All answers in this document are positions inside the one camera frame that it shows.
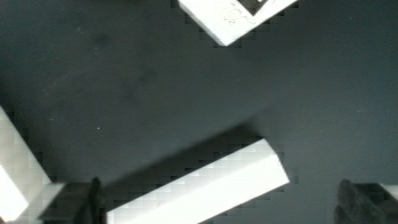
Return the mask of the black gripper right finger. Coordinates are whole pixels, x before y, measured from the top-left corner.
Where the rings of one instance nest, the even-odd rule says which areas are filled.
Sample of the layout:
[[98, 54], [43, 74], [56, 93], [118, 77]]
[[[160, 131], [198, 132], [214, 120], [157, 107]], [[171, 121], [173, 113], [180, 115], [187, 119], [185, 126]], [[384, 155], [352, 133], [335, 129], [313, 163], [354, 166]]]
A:
[[398, 224], [398, 185], [340, 182], [335, 224]]

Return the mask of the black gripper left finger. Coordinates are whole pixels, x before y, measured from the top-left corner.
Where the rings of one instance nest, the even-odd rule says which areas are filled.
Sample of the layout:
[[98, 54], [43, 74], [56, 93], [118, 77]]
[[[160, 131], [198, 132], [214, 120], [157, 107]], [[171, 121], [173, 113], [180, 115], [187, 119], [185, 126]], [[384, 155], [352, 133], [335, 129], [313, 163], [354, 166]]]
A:
[[40, 214], [43, 224], [107, 224], [102, 181], [68, 183]]

